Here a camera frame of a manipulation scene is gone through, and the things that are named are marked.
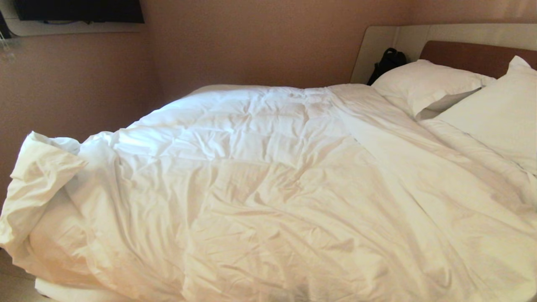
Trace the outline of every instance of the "white headboard panel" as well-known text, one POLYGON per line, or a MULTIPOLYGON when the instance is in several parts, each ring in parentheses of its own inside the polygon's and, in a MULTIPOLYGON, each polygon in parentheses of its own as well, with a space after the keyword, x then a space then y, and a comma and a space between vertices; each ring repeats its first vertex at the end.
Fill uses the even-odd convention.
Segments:
POLYGON ((404 52, 409 61, 416 61, 430 40, 537 50, 537 24, 370 26, 364 35, 351 83, 366 83, 386 48, 394 47, 404 52))

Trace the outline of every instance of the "wall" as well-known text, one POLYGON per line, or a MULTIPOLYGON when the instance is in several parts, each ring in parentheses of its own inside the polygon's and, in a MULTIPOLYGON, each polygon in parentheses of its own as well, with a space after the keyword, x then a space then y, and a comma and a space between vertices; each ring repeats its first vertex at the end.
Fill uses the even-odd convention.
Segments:
POLYGON ((412 24, 537 23, 536 0, 413 0, 412 24))
POLYGON ((215 83, 348 83, 369 25, 410 21, 405 0, 144 1, 167 100, 215 83))
POLYGON ((162 99, 144 33, 19 38, 0 61, 0 204, 20 144, 32 130, 80 141, 115 131, 162 99))

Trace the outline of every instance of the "floor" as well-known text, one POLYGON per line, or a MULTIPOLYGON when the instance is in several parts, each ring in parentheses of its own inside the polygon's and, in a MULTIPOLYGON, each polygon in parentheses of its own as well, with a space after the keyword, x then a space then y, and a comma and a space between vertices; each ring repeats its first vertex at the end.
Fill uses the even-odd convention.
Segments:
POLYGON ((37 293, 35 277, 12 264, 11 257, 0 250, 0 301, 1 302, 56 302, 37 293))

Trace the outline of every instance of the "wooden headboard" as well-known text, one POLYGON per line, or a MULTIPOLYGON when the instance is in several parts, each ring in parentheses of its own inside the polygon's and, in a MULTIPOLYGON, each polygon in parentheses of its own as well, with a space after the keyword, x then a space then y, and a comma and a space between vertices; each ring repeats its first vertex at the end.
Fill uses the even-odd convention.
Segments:
POLYGON ((499 78, 517 55, 537 69, 537 51, 461 42, 428 41, 420 59, 499 78))

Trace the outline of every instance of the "pillowcase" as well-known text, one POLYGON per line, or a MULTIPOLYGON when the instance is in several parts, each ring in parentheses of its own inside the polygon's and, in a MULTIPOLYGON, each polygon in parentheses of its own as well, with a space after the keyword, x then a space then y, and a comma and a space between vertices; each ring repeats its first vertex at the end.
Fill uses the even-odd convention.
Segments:
POLYGON ((496 79, 427 60, 397 67, 372 87, 411 117, 428 108, 443 111, 496 79))
POLYGON ((537 175, 537 71, 515 56, 507 74, 435 119, 537 175))

